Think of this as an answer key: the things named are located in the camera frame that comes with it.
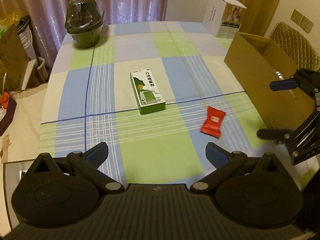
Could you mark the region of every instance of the black plastic pot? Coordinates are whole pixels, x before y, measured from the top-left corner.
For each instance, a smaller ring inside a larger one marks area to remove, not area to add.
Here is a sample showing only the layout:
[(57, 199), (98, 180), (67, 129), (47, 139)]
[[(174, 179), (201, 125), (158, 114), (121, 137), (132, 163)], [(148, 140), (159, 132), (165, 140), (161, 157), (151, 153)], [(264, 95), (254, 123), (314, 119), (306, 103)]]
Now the black plastic pot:
[(65, 28), (79, 48), (90, 48), (99, 42), (103, 18), (104, 11), (95, 0), (73, 0), (68, 4)]

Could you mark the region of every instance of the white box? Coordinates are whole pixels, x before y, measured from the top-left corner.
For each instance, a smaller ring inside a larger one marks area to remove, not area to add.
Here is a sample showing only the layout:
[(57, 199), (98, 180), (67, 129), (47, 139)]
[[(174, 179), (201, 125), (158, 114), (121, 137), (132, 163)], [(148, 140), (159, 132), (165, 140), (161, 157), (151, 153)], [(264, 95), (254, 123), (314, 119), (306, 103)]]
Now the white box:
[(237, 0), (209, 0), (202, 25), (217, 38), (233, 39), (246, 6)]
[(165, 100), (149, 68), (130, 71), (130, 79), (140, 114), (165, 109)]

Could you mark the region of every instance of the brown tray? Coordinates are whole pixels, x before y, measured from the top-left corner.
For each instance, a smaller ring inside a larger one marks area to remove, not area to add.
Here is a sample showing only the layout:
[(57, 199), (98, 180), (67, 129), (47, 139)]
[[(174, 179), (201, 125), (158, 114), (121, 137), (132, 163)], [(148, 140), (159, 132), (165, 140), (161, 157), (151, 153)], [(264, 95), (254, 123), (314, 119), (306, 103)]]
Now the brown tray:
[(4, 134), (5, 130), (7, 130), (8, 126), (11, 124), (14, 116), (14, 111), (16, 110), (16, 106), (17, 106), (16, 101), (14, 101), (14, 99), (10, 96), (7, 112), (5, 113), (5, 116), (0, 121), (0, 136)]

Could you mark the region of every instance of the red candy wrapper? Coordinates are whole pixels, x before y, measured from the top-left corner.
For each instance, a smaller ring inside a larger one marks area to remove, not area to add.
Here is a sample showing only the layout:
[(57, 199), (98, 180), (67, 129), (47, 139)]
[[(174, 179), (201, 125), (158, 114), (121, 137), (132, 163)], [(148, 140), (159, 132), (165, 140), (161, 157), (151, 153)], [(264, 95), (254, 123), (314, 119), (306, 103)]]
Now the red candy wrapper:
[(207, 119), (204, 121), (200, 132), (214, 136), (216, 138), (220, 138), (220, 126), (225, 115), (226, 112), (208, 106)]

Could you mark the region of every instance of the printed label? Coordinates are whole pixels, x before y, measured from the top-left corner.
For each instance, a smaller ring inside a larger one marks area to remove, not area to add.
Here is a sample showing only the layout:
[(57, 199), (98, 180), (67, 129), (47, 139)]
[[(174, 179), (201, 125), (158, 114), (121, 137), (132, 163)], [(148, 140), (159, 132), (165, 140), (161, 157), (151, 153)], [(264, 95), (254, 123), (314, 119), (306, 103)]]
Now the printed label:
[(131, 75), (142, 106), (165, 102), (150, 69), (131, 71)]

